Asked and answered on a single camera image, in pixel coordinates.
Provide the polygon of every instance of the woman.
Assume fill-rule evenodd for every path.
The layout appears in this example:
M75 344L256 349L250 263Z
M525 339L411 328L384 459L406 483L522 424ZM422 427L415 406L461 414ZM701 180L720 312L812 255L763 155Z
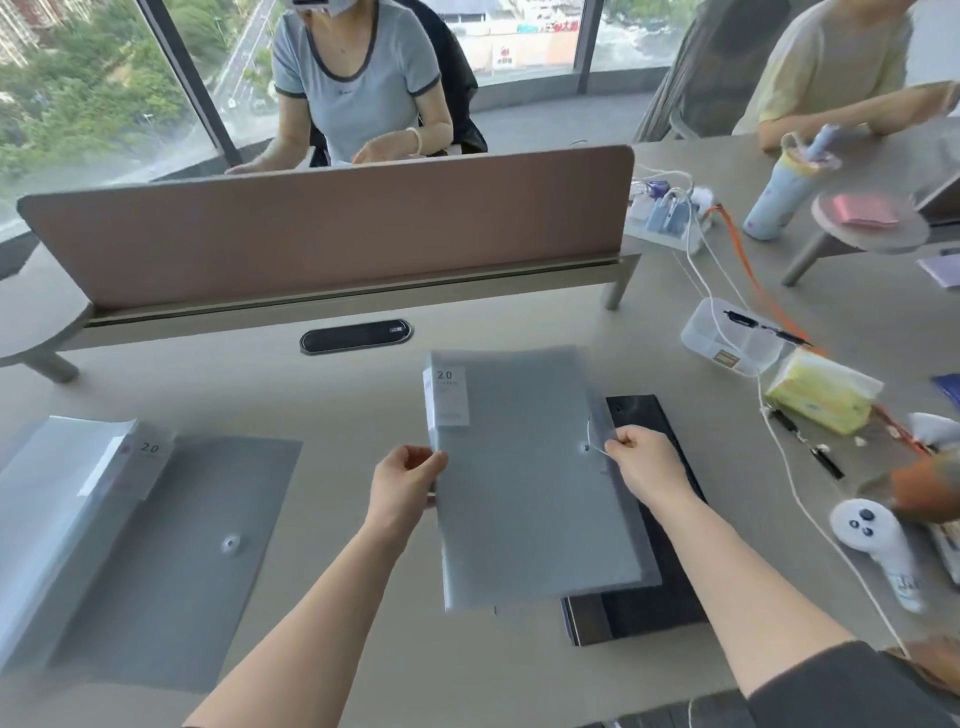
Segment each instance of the woman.
M293 4L274 31L276 137L228 174L293 169L306 156L311 121L334 163L431 155L450 145L437 56L411 11L391 0L286 1Z
M757 728L955 728L920 689L794 589L694 495L665 436L628 426L617 438L607 452L670 537ZM360 531L185 725L339 723L390 572L446 463L442 452L405 446L376 466Z
M949 83L904 88L916 0L824 0L783 32L733 133L764 150L788 132L809 140L825 124L900 132L946 115Z

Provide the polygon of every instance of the desk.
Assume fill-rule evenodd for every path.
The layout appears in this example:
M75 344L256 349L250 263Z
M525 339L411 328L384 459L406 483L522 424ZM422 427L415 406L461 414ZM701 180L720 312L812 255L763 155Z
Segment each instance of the desk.
M696 160L708 161L693 146L700 144L714 148L712 139L671 142L641 146L638 155L700 177ZM661 155L661 146L664 152L672 147L671 153ZM732 154L724 161L723 150L715 146L715 176L703 175L716 188L731 173L723 165L733 164ZM725 202L734 215L745 214L734 201ZM717 252L747 293L721 238L718 233ZM787 247L763 246L755 254L760 246L750 246L765 283L776 281ZM360 524L373 464L397 443L427 441L420 382L427 352L578 344L587 348L605 394L660 397L707 498L751 545L859 637L890 644L867 597L790 496L780 457L756 412L753 382L680 344L680 330L699 299L671 252L650 248L616 312L600 309L601 288L592 286L324 322L402 316L413 324L410 342L378 350L303 356L298 340L311 328L303 323L71 352L83 375L69 387L23 367L3 369L0 439L47 414L141 417L185 432L302 439L300 463L228 655L232 667ZM729 296L723 279L703 261L710 286ZM960 369L955 346L941 346L944 336L938 335L955 331L956 298L905 257L845 256L817 273L780 296L810 335L845 363L888 382L884 400L897 414L919 409L952 415L926 377ZM924 325L914 326L921 318ZM834 442L812 426L804 432L814 441ZM799 443L783 443L804 502L825 522L841 492ZM878 441L863 450L838 447L836 458L856 480L909 455ZM867 558L856 562L903 636L916 634L921 626L896 605L879 570ZM938 603L952 607L956 602L947 601L948 588L936 569L924 561ZM575 648L557 599L504 606L497 616L444 614L439 536L428 515L397 565L343 725L568 728L732 686L706 625ZM0 690L0 700L7 702L6 695ZM0 709L5 726L16 728L170 728L199 699L80 686L35 696L29 709L15 711L9 702Z
M945 137L951 142L943 142ZM942 182L955 172L956 162L948 158L945 145L954 150L955 156L960 155L960 119L936 119L884 139L866 134L838 138L830 149L843 160L843 166L827 175L817 191L825 198L851 190L886 194L891 198L907 197L922 187ZM682 169L693 174L696 184L716 193L737 225L746 219L776 162L776 158L759 151L752 135L664 141L637 145L635 149L638 160L651 167ZM637 172L643 176L650 174L639 168ZM792 286L812 265L812 260L802 264L801 253L811 239L823 236L823 230L810 214L811 202L812 199L801 205L781 239L760 243L743 236L751 259L763 257L765 264L780 273L770 281L771 291L780 289L781 278L784 285ZM940 238L939 232L934 232L930 242L946 241ZM829 240L817 251L816 257L859 252L857 248ZM791 273L784 275L788 269Z

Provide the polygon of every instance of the plastic folder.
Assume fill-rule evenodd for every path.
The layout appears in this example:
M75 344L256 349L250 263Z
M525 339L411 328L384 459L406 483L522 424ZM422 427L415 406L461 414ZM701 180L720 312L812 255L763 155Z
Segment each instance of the plastic folder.
M660 583L576 348L432 352L423 383L431 444L450 455L437 482L447 610Z

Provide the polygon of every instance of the light blue bottle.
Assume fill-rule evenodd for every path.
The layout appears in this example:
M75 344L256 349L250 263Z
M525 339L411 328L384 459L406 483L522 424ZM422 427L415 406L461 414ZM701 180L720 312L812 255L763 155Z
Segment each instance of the light blue bottle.
M783 234L821 176L840 166L839 160L825 151L836 131L836 127L824 126L806 149L795 134L783 138L780 159L743 223L744 232L756 240L776 240Z

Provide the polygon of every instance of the hand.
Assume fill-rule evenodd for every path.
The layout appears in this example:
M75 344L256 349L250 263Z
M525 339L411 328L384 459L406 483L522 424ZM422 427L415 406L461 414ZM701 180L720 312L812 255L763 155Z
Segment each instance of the hand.
M364 528L403 549L428 505L430 486L447 462L442 450L417 445L393 449L373 471Z
M260 166L259 162L249 161L246 164L237 164L235 167L229 167L225 175L252 175L256 172L264 172L263 167Z
M666 435L627 425L616 431L616 438L608 440L604 449L620 466L630 492L651 510L676 497L696 497L680 455Z
M870 127L876 133L891 134L923 124L934 116L946 116L955 105L956 84L941 82L902 88L887 94L885 111Z
M368 164L372 161L393 161L417 153L417 138L406 129L402 132L389 132L371 139L353 155L354 164Z

